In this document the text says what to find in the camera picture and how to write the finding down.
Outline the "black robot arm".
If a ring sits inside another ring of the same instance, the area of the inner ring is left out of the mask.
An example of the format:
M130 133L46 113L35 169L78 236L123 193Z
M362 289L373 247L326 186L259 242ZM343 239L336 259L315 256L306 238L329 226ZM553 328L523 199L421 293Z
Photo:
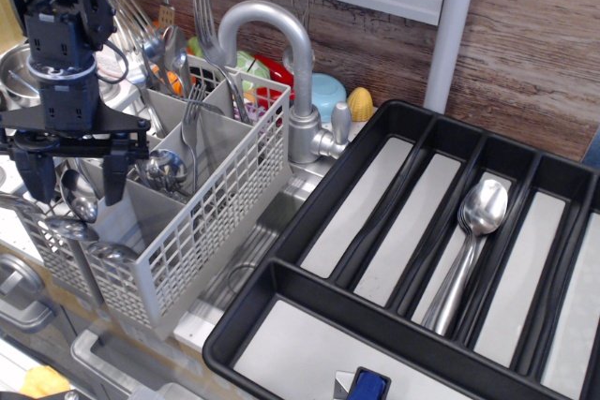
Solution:
M1 152L16 164L30 195L53 197L55 157L103 161L109 205L122 199L130 166L149 149L144 119L108 107L99 91L97 52L115 26L107 0L10 0L29 43L28 72L37 81L36 106L1 115Z

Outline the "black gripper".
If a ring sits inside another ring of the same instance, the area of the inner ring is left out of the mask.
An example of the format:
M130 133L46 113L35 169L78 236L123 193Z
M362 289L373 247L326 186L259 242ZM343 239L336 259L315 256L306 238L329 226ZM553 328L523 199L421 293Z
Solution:
M67 75L30 72L38 81L40 103L1 114L1 153L13 156L30 195L42 203L54 195L51 156L104 156L104 200L115 205L130 167L149 156L149 123L103 102L94 67Z

